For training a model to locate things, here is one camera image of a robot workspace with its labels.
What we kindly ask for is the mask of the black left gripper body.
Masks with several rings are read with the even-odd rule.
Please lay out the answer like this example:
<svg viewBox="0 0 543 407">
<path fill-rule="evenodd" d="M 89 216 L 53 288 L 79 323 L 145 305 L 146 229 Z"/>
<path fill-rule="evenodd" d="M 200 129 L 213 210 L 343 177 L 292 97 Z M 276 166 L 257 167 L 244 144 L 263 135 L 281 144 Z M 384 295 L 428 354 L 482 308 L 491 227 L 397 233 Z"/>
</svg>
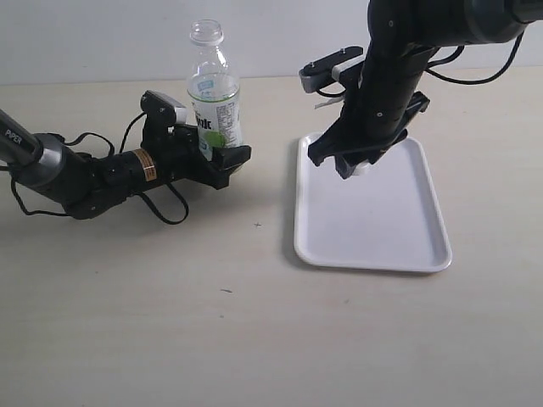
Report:
<svg viewBox="0 0 543 407">
<path fill-rule="evenodd" d="M 167 127 L 144 115 L 141 148 L 154 161 L 161 182 L 187 179 L 216 190 L 229 186 L 230 174 L 218 170 L 200 152 L 196 126 Z"/>
</svg>

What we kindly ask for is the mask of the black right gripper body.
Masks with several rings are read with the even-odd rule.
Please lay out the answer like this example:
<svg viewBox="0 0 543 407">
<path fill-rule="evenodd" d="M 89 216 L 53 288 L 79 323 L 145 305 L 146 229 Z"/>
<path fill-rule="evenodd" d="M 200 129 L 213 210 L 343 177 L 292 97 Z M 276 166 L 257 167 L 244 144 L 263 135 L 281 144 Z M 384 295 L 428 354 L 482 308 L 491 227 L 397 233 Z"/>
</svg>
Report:
<svg viewBox="0 0 543 407">
<path fill-rule="evenodd" d="M 429 103 L 429 98 L 422 92 L 415 92 L 404 109 L 388 113 L 381 109 L 366 117 L 343 114 L 327 131 L 342 131 L 352 137 L 348 153 L 380 150 L 384 155 L 407 137 L 407 127 L 417 114 L 426 111 Z"/>
</svg>

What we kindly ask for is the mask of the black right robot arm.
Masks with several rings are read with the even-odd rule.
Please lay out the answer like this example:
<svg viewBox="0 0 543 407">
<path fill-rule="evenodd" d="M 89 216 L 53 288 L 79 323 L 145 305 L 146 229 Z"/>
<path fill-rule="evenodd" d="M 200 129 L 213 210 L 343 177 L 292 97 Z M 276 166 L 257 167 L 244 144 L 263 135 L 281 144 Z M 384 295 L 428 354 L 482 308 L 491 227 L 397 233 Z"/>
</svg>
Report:
<svg viewBox="0 0 543 407">
<path fill-rule="evenodd" d="M 340 116 L 309 146 L 308 158 L 319 166 L 332 157 L 344 179 L 359 164 L 375 164 L 428 107 L 417 85 L 437 66 L 433 57 L 441 48 L 456 49 L 440 60 L 447 64 L 467 46 L 520 43 L 541 19 L 540 1 L 371 1 L 367 49 L 346 47 L 299 71 L 307 93 L 333 83 L 344 88 Z"/>
</svg>

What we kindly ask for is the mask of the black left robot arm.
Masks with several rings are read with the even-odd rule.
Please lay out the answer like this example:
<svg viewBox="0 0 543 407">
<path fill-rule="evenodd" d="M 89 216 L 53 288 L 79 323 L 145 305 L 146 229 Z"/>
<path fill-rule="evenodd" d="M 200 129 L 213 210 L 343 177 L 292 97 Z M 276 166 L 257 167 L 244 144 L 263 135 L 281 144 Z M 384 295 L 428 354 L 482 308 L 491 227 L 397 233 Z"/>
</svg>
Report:
<svg viewBox="0 0 543 407">
<path fill-rule="evenodd" d="M 96 158 L 75 152 L 86 133 L 67 142 L 56 133 L 31 133 L 6 112 L 1 113 L 1 169 L 11 176 L 13 192 L 24 186 L 60 204 L 62 217 L 93 219 L 128 198 L 139 197 L 154 215 L 169 224 L 147 192 L 167 187 L 182 206 L 187 200 L 174 182 L 189 180 L 216 190 L 251 158 L 249 145 L 212 148 L 207 159 L 199 149 L 196 126 L 187 123 L 186 107 L 162 92 L 147 90 L 140 99 L 143 139 L 138 149 L 109 146 Z"/>
</svg>

